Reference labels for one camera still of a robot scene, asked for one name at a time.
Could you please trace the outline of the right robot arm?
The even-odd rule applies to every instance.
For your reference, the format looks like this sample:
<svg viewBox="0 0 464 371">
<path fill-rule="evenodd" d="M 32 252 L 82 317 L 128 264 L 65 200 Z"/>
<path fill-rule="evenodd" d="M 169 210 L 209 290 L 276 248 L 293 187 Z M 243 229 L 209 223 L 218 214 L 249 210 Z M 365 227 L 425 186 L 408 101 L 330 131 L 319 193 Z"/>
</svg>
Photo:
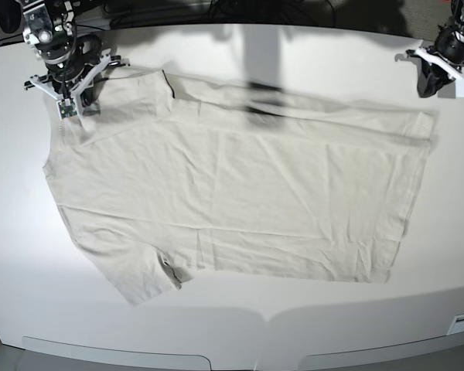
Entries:
<svg viewBox="0 0 464 371">
<path fill-rule="evenodd" d="M 51 97 L 60 118 L 81 116 L 95 100 L 95 84 L 107 69 L 129 66 L 127 59 L 103 48 L 101 38 L 82 35 L 77 16 L 104 1 L 20 1 L 25 27 L 22 36 L 47 69 L 24 83 Z"/>
</svg>

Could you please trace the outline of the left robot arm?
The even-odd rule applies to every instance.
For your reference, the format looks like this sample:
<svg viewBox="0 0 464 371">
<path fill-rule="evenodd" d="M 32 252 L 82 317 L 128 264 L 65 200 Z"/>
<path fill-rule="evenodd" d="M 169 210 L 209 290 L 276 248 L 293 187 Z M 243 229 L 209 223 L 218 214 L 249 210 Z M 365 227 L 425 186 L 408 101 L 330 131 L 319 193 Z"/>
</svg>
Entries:
<svg viewBox="0 0 464 371">
<path fill-rule="evenodd" d="M 464 98 L 464 1 L 452 1 L 451 12 L 433 44 L 405 52 L 407 58 L 421 61 L 420 98 L 432 97 L 449 84 L 454 86 L 455 98 Z"/>
</svg>

